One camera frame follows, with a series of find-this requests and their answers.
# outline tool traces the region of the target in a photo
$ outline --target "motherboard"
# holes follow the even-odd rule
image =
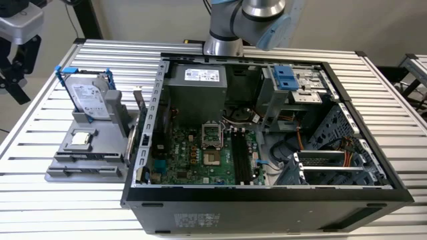
[[[167,156],[154,162],[153,184],[241,185],[249,181],[265,185],[253,131],[234,132],[210,122],[201,128],[175,127]]]

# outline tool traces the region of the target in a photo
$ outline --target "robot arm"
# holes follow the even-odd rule
[[[19,104],[31,101],[22,87],[36,64],[47,4],[47,0],[0,0],[0,94],[10,93]],[[12,43],[18,51],[10,62]]]
[[[206,55],[243,56],[243,40],[270,51],[283,40],[291,17],[286,0],[211,0]]]

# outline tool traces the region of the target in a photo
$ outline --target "green circuit board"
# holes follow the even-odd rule
[[[233,141],[230,133],[223,135],[223,147],[217,149],[202,149],[202,128],[174,128],[170,157],[166,160],[166,173],[162,174],[161,184],[163,185],[235,185],[235,166],[233,154]],[[258,152],[255,133],[246,134],[249,152]],[[219,158],[215,158],[215,165],[210,163],[206,155],[217,152]],[[249,153],[251,171],[255,166],[253,153]],[[265,185],[263,169],[259,168],[261,174],[254,179],[254,184]]]

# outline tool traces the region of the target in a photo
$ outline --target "white table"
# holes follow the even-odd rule
[[[111,68],[123,102],[137,109],[133,88],[142,86],[150,101],[161,52],[201,54],[202,46],[87,40],[73,45],[61,65],[95,71]],[[369,58],[351,51],[281,48],[265,52],[254,47],[246,47],[245,55],[330,63],[415,204],[351,233],[174,238],[427,239],[427,125]],[[73,108],[52,75],[0,146],[0,239],[159,238],[146,235],[131,210],[121,207],[125,184],[46,182],[46,170],[73,123]]]

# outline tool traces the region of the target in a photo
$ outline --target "hard drive label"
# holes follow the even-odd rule
[[[94,119],[109,118],[110,114],[99,88],[94,85],[73,85],[83,111]]]

